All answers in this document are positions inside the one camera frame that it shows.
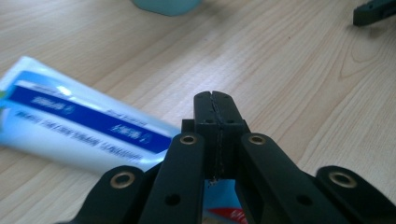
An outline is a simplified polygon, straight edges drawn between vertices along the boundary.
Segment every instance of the blue and white tube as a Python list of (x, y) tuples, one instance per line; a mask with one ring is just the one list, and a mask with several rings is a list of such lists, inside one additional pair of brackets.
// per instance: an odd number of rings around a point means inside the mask
[(120, 165), (147, 171), (180, 132), (28, 57), (0, 92), (1, 145), (97, 174)]

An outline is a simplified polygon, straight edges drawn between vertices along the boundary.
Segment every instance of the black object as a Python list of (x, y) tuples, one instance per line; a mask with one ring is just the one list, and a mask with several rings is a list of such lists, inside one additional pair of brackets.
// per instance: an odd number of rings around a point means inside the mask
[(195, 96), (194, 119), (162, 164), (108, 171), (66, 223), (201, 223), (205, 178), (235, 179), (248, 223), (396, 223), (395, 205), (360, 176), (336, 166), (304, 173), (217, 91)]
[(373, 0), (353, 11), (353, 24), (365, 26), (396, 14), (396, 0)]

